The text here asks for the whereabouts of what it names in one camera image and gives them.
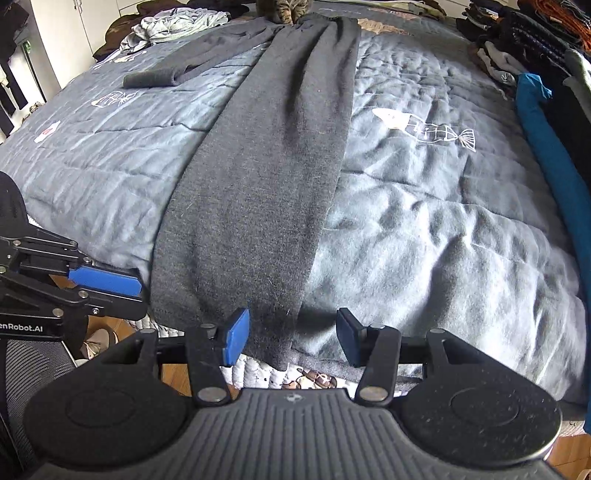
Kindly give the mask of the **dark grey knit garment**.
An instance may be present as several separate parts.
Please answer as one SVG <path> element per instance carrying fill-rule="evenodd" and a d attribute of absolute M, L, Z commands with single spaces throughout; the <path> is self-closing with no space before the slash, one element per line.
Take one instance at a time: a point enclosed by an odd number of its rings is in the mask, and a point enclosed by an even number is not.
<path fill-rule="evenodd" d="M 245 352 L 283 370 L 348 141 L 361 30 L 308 14 L 194 40 L 127 89 L 176 87 L 263 46 L 174 188 L 156 236 L 150 304 L 179 331 L 249 308 Z"/>

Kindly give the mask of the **blue-grey quilted bedspread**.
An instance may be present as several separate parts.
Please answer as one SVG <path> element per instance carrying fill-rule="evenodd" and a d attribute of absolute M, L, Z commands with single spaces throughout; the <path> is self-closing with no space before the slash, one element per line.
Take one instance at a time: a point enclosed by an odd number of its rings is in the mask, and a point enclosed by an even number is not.
<path fill-rule="evenodd" d="M 137 272 L 156 323 L 150 280 L 166 207 L 263 46 L 176 87 L 123 81 L 252 20 L 100 62 L 1 147 L 27 216 L 93 260 Z M 360 27 L 346 151 L 287 366 L 358 380 L 335 332 L 335 313 L 348 308 L 406 336 L 445 329 L 554 398 L 585 403 L 579 267 L 516 108 L 469 64 L 456 33 L 384 20 L 380 34 Z"/>

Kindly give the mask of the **tabby cat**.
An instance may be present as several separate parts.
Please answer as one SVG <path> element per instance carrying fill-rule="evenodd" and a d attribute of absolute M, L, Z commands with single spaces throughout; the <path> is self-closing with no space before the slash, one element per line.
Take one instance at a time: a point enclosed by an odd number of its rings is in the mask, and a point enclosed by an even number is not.
<path fill-rule="evenodd" d="M 313 4 L 312 0 L 256 0 L 256 13 L 274 23 L 294 25 Z"/>

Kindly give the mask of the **black mesh office chair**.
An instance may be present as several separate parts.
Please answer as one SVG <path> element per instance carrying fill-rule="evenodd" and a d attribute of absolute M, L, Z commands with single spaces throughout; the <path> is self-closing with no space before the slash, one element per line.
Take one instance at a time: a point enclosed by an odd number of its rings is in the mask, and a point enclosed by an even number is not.
<path fill-rule="evenodd" d="M 7 340 L 4 385 L 8 428 L 25 470 L 37 458 L 23 426 L 25 407 L 42 388 L 75 369 L 62 342 Z"/>

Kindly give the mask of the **stack of dark folded clothes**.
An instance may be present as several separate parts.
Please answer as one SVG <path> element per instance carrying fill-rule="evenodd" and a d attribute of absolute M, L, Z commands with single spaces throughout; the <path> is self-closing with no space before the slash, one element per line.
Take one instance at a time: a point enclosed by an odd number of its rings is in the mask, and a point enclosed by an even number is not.
<path fill-rule="evenodd" d="M 542 110 L 585 182 L 590 181 L 590 18 L 570 1 L 473 1 L 456 27 L 473 62 L 507 92 L 540 77 Z"/>

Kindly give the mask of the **teal blue garment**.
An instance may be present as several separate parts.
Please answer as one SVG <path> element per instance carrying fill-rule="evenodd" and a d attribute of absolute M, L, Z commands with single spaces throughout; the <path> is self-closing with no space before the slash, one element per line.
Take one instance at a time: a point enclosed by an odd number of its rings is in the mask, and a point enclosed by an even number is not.
<path fill-rule="evenodd" d="M 550 126 L 542 105 L 551 99 L 540 76 L 518 77 L 515 105 L 526 138 L 543 171 L 570 235 L 585 304 L 590 304 L 590 193 L 566 148 Z"/>

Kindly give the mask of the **light grey crumpled shirt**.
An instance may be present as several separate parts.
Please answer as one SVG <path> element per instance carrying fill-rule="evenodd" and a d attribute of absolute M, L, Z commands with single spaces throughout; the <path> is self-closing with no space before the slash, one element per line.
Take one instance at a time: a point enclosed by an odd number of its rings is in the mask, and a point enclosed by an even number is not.
<path fill-rule="evenodd" d="M 175 41 L 195 33 L 228 23 L 225 11 L 205 8 L 179 7 L 143 17 L 119 45 L 121 52 L 130 54 L 154 44 Z"/>

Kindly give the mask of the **brown crumpled garment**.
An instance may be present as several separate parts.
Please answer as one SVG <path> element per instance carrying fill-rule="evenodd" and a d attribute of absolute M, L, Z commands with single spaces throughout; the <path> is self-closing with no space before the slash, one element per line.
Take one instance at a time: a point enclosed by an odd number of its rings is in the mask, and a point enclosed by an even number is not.
<path fill-rule="evenodd" d="M 131 33 L 132 27 L 139 24 L 139 14 L 124 15 L 116 19 L 107 29 L 104 36 L 104 44 L 94 53 L 93 58 L 100 62 L 119 48 L 121 41 Z"/>

